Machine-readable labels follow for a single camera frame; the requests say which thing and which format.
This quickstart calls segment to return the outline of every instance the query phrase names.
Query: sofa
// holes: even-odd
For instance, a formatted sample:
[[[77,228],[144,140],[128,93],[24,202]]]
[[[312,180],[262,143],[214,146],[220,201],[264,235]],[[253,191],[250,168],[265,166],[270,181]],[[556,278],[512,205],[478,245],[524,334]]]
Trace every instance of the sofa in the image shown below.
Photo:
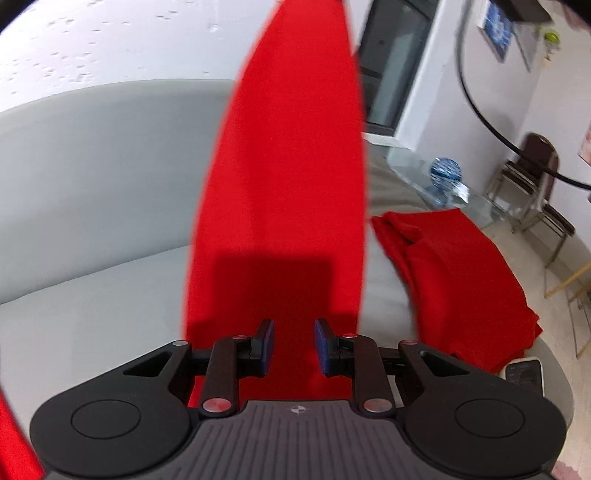
[[[125,82],[0,113],[0,386],[23,431],[46,399],[183,337],[191,232],[231,91]],[[374,160],[371,199],[400,206],[388,199],[404,185]],[[396,346],[415,336],[412,307],[369,227],[367,239],[359,331]],[[568,381],[535,346],[569,421]]]

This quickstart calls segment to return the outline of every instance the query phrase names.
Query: glass table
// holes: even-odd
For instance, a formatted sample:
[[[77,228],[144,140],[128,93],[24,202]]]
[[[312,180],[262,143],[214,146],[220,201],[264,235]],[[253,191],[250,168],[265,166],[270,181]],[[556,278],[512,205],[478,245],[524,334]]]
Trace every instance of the glass table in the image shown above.
[[[408,148],[392,147],[387,162],[394,173],[415,189],[433,210],[459,208],[481,230],[505,217],[503,210],[464,184],[460,183],[449,194],[435,188],[430,175],[432,160],[427,161]]]

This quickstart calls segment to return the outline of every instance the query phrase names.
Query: white wall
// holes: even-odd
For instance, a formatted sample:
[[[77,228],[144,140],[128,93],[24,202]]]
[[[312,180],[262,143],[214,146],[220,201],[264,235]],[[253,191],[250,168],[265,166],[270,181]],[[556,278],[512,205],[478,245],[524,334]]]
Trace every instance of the white wall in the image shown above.
[[[560,173],[591,183],[591,166],[579,156],[591,122],[591,36],[571,30],[563,17],[551,11],[562,50],[544,68],[522,134],[533,131],[553,143],[560,157]],[[577,229],[591,248],[589,193],[557,181],[550,203]]]
[[[234,79],[279,0],[37,0],[0,35],[0,111],[126,80]],[[348,2],[361,38],[371,0]]]
[[[466,184],[481,192],[497,165],[508,158],[508,152],[478,121],[460,90],[453,42],[461,4],[458,0],[448,0],[445,10],[447,21],[439,26],[439,38],[445,45],[440,47],[434,64],[440,70],[431,73],[439,80],[433,82],[433,86],[438,88],[437,93],[430,93],[434,96],[432,102],[423,102],[427,103],[423,108],[428,108],[429,116],[422,124],[416,123],[414,145],[401,138],[399,140],[426,158],[454,158],[462,166]],[[505,63],[500,63],[476,26],[481,4],[476,2],[467,31],[466,82],[482,113],[506,137],[518,141],[538,81],[541,61],[536,61],[535,68],[528,72],[513,38]]]

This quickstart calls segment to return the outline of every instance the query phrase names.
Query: blue painting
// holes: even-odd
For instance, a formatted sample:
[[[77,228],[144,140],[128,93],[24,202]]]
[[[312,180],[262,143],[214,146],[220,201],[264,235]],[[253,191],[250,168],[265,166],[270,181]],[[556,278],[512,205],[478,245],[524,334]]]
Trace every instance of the blue painting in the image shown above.
[[[493,3],[489,3],[486,10],[483,32],[498,59],[504,62],[511,45],[513,23],[505,16],[503,10]]]

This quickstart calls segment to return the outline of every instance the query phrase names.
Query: chair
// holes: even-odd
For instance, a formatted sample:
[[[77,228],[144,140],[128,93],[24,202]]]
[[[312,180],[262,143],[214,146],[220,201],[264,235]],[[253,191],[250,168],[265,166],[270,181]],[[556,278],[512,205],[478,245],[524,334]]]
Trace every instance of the chair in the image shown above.
[[[558,210],[552,207],[549,203],[546,203],[529,222],[523,224],[520,230],[522,232],[526,232],[534,225],[537,225],[539,222],[544,222],[544,224],[550,227],[550,229],[560,237],[560,240],[558,240],[558,244],[556,245],[554,252],[552,253],[550,259],[545,265],[545,267],[548,268],[558,257],[558,254],[560,253],[560,250],[566,242],[566,239],[570,236],[573,236],[575,230],[573,224],[570,223],[564,216],[562,216],[558,212]]]
[[[543,165],[554,170],[558,169],[560,164],[558,154],[546,137],[529,133],[525,137],[521,149],[528,158],[538,160]],[[527,213],[538,200],[541,198],[548,200],[554,186],[554,177],[545,174],[536,163],[530,162],[524,157],[519,157],[516,162],[508,160],[498,170],[486,189],[486,194],[492,203],[495,203],[505,180],[512,183],[529,197],[527,204],[523,208],[521,220],[525,219]]]

